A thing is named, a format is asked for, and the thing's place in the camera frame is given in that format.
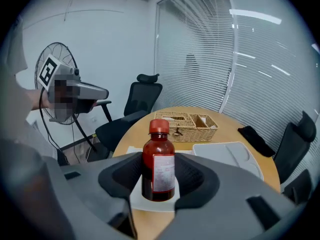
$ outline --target chair armrest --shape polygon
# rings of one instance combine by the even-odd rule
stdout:
[[[108,119],[109,122],[112,122],[112,119],[111,119],[111,115],[109,113],[109,110],[107,108],[107,104],[110,104],[111,101],[110,100],[104,100],[104,101],[99,101],[97,102],[94,106],[97,107],[97,106],[101,106],[102,109],[103,109],[103,112],[106,116],[106,118]]]
[[[143,118],[147,114],[148,114],[147,111],[139,110],[139,111],[134,112],[132,114],[128,114],[125,117],[122,117],[121,121],[126,121],[126,122],[130,123],[133,126],[136,122],[138,122],[141,118]]]

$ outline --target floor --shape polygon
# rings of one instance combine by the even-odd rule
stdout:
[[[97,137],[93,139],[93,143],[98,143],[99,140]],[[86,161],[86,152],[90,148],[89,144],[85,141],[80,144],[75,145],[74,147],[70,147],[63,151],[66,158],[69,161],[70,165],[85,164]]]

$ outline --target chair headrest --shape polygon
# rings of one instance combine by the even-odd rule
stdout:
[[[155,75],[146,75],[146,74],[140,74],[136,77],[136,79],[138,80],[138,82],[140,83],[144,83],[144,84],[153,84],[156,81],[158,81],[158,76],[160,76],[159,74],[155,74]]]
[[[302,119],[296,127],[296,133],[300,135],[305,141],[311,143],[315,140],[317,128],[314,121],[308,114],[302,111]]]

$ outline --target person's arm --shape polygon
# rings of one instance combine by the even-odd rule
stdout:
[[[25,90],[25,93],[29,96],[30,100],[32,101],[32,110],[39,109],[39,99],[41,90]],[[53,105],[48,100],[47,91],[44,90],[41,99],[41,108],[44,109],[52,109]]]

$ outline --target bottle neck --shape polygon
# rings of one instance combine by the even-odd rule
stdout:
[[[156,140],[156,139],[168,139],[168,134],[163,133],[163,132],[153,132],[150,134],[151,135],[151,140]]]

